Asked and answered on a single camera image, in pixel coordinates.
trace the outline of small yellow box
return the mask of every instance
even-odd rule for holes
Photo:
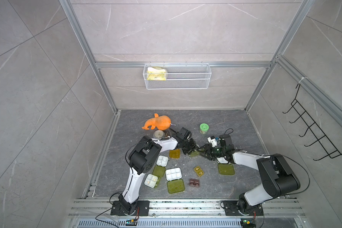
[[[194,168],[194,171],[196,172],[196,174],[201,177],[204,175],[204,171],[200,168],[200,166],[197,166]]]

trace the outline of gray marble wall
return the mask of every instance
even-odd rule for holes
[[[0,0],[0,227],[60,227],[111,118],[58,0]]]
[[[301,1],[71,2],[97,61],[270,61]],[[208,89],[156,91],[142,69],[102,69],[120,109],[243,109],[263,72],[213,68]]]
[[[342,0],[317,0],[299,27],[284,56],[342,107]],[[296,81],[277,67],[251,109],[250,115],[270,153],[282,153],[297,159],[309,169],[312,185],[298,198],[313,227],[342,227],[342,156],[326,157],[310,131],[304,137],[305,123],[292,110]],[[342,128],[302,88],[297,99],[342,152]],[[322,136],[315,127],[314,132]],[[322,139],[329,152],[335,149]],[[306,186],[307,178],[295,169]]]
[[[284,53],[342,107],[342,0],[317,0]]]

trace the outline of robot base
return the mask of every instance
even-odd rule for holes
[[[263,216],[263,209],[261,204],[250,206],[241,197],[242,196],[240,196],[239,200],[235,201],[222,201],[222,203],[224,204],[224,212],[226,216],[238,216],[239,214],[245,216],[254,216],[254,211],[256,212],[256,216]]]
[[[148,216],[148,211],[150,210],[150,202],[147,200],[140,200],[137,201],[137,204],[135,207],[139,207],[139,216]],[[114,201],[113,202],[113,208],[110,212],[110,215],[119,215],[119,216],[128,216],[127,210],[125,210],[119,201]],[[132,215],[136,216],[137,215],[137,210],[134,209],[132,212]]]

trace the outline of black wire rack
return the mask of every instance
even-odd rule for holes
[[[299,101],[296,99],[296,96],[298,95],[298,92],[299,92],[299,89],[300,89],[300,84],[297,84],[297,86],[295,87],[295,89],[296,88],[298,88],[298,90],[296,91],[296,95],[295,95],[295,98],[294,98],[294,100],[291,102],[291,108],[287,111],[287,112],[283,112],[284,114],[287,114],[290,110],[292,110],[292,109],[294,109],[298,114],[299,114],[299,117],[295,120],[295,121],[289,121],[289,123],[295,123],[298,119],[302,119],[303,121],[304,121],[304,123],[307,125],[307,130],[305,131],[305,133],[304,133],[304,135],[299,135],[300,137],[304,137],[305,135],[306,135],[306,133],[308,132],[308,130],[310,130],[311,131],[311,133],[314,135],[314,137],[315,137],[315,141],[314,142],[312,142],[311,144],[309,144],[309,145],[304,145],[305,147],[309,147],[309,146],[311,146],[311,145],[313,145],[313,144],[315,144],[315,143],[319,143],[321,146],[322,146],[322,148],[324,149],[324,151],[327,153],[327,155],[325,155],[325,156],[323,156],[323,157],[321,157],[321,158],[319,158],[319,159],[313,159],[314,161],[319,161],[319,160],[321,160],[321,159],[323,159],[323,158],[325,158],[325,157],[330,157],[330,158],[335,158],[335,157],[338,157],[338,156],[341,156],[342,155],[342,152],[340,152],[339,151],[339,149],[337,149],[337,147],[332,143],[332,141],[329,139],[329,137],[324,133],[324,131],[321,129],[321,127],[316,123],[316,121],[312,118],[312,116],[310,116],[310,114],[306,111],[306,109],[299,103]],[[303,112],[300,114],[298,111],[297,111],[297,109],[295,108],[297,105],[299,105],[300,106],[300,108],[299,109],[302,109],[303,110]],[[307,122],[310,122],[310,121],[308,121],[308,120],[306,120],[306,119],[304,119],[303,118],[303,115],[304,114],[307,114],[309,117],[310,117],[310,119],[312,119],[312,121],[313,121],[313,123],[312,124],[308,124]],[[313,131],[313,129],[312,129],[312,127],[314,127],[314,126],[316,126],[316,127],[318,127],[320,130],[321,130],[321,132],[323,133],[323,136],[322,137],[317,137],[317,135],[314,133],[314,131]],[[333,148],[334,148],[334,151],[333,152],[328,152],[327,151],[327,149],[323,146],[323,144],[322,144],[322,142],[321,142],[321,140],[322,139],[328,139],[328,141],[329,141],[329,143],[333,146]]]

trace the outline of brown small box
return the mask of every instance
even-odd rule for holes
[[[198,179],[190,179],[189,185],[198,188],[200,187],[200,181]]]

